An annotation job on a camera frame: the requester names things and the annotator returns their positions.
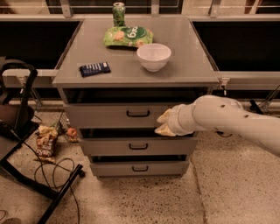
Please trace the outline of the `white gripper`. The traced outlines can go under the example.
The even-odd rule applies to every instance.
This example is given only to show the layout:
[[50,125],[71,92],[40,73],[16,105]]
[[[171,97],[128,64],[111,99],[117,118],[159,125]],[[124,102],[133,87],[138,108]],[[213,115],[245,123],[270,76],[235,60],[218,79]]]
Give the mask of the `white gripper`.
[[162,125],[155,132],[165,137],[184,136],[195,131],[196,122],[193,119],[193,106],[180,104],[172,109],[168,108],[157,119]]

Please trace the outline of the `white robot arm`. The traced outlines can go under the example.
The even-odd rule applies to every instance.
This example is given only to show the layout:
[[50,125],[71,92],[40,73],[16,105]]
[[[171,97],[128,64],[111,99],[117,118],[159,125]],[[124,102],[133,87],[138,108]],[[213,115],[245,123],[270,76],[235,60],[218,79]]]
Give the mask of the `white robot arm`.
[[155,132],[175,137],[195,131],[236,134],[266,151],[280,156],[280,119],[248,112],[235,99],[204,95],[192,104],[168,108],[158,119]]

